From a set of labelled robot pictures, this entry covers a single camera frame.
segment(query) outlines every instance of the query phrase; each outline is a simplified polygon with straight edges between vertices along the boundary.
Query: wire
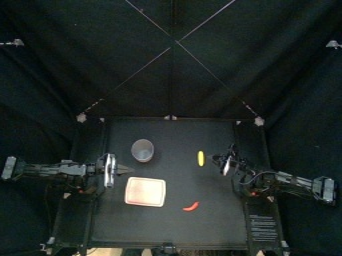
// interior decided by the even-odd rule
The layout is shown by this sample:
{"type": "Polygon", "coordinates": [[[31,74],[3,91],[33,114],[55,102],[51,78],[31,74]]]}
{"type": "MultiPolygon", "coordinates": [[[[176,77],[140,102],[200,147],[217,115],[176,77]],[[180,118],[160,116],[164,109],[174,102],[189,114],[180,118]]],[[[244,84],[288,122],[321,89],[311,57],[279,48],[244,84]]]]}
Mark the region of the wire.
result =
{"type": "Polygon", "coordinates": [[[46,192],[45,192],[45,204],[46,204],[46,208],[47,208],[47,215],[49,215],[49,233],[50,235],[53,234],[53,227],[51,227],[51,212],[50,212],[50,206],[49,206],[49,188],[50,188],[51,184],[47,184],[46,186],[46,192]]]}
{"type": "Polygon", "coordinates": [[[92,255],[100,248],[96,248],[93,252],[87,253],[87,255],[92,255]]]}
{"type": "Polygon", "coordinates": [[[264,174],[277,174],[277,172],[273,172],[273,171],[265,171],[265,172],[261,172],[261,173],[258,173],[253,178],[252,178],[252,180],[250,181],[248,181],[248,182],[240,182],[240,184],[241,185],[249,185],[261,175],[264,175],[264,174]]]}

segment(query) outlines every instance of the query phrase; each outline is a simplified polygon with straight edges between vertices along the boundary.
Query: red object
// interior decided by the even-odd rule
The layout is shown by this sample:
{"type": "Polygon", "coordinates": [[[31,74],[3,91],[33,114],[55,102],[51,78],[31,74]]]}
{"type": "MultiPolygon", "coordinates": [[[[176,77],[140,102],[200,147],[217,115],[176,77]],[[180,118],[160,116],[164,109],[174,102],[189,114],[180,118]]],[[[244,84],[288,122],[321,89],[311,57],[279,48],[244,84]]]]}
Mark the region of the red object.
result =
{"type": "Polygon", "coordinates": [[[198,206],[200,206],[200,202],[196,202],[190,207],[185,207],[184,211],[192,212],[198,208],[198,206]]]}

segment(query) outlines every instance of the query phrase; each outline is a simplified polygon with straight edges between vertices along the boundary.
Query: black fabric enclosure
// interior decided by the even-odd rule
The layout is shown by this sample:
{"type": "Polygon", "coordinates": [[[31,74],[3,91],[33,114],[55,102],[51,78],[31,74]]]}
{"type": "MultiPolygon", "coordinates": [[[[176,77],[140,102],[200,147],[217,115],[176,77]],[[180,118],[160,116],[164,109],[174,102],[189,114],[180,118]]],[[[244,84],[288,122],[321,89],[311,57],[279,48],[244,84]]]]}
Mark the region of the black fabric enclosure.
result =
{"type": "MultiPolygon", "coordinates": [[[[258,118],[273,169],[342,182],[341,0],[3,0],[0,24],[0,170],[13,155],[96,161],[118,118],[258,118]]],[[[0,191],[0,254],[21,255],[47,242],[61,195],[47,211],[45,182],[0,191]]],[[[293,251],[341,255],[341,195],[280,209],[293,251]]]]}

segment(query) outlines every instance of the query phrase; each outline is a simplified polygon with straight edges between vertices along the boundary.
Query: white container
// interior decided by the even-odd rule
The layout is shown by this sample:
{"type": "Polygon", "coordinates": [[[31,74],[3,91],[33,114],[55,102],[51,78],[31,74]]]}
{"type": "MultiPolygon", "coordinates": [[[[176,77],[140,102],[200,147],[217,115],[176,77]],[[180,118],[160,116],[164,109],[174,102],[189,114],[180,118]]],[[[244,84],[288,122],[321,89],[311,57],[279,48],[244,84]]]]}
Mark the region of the white container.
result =
{"type": "Polygon", "coordinates": [[[154,144],[150,140],[141,139],[134,143],[132,152],[134,158],[140,162],[146,163],[153,159],[154,156],[154,144]]]}

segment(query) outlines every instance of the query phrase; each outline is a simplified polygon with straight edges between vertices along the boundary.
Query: black table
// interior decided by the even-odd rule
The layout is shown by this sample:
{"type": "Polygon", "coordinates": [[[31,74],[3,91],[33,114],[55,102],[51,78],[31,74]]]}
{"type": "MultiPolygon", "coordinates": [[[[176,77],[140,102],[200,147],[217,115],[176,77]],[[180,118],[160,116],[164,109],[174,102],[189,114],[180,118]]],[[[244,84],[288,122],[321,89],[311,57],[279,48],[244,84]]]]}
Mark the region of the black table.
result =
{"type": "MultiPolygon", "coordinates": [[[[120,164],[136,169],[117,178],[116,188],[108,189],[87,215],[90,225],[79,231],[89,232],[87,246],[153,248],[172,243],[178,248],[246,250],[246,205],[233,192],[232,174],[224,177],[210,159],[200,167],[197,158],[200,150],[206,155],[226,153],[232,143],[250,161],[269,165],[264,129],[253,121],[114,119],[106,124],[98,120],[85,123],[74,159],[90,161],[112,152],[120,164]],[[132,155],[134,142],[144,138],[156,146],[149,163],[132,155]],[[125,203],[130,177],[166,181],[164,207],[125,203]],[[200,208],[185,212],[182,208],[196,201],[200,208]]],[[[75,233],[67,232],[77,243],[75,233]]],[[[61,241],[71,239],[61,236],[61,241]]]]}

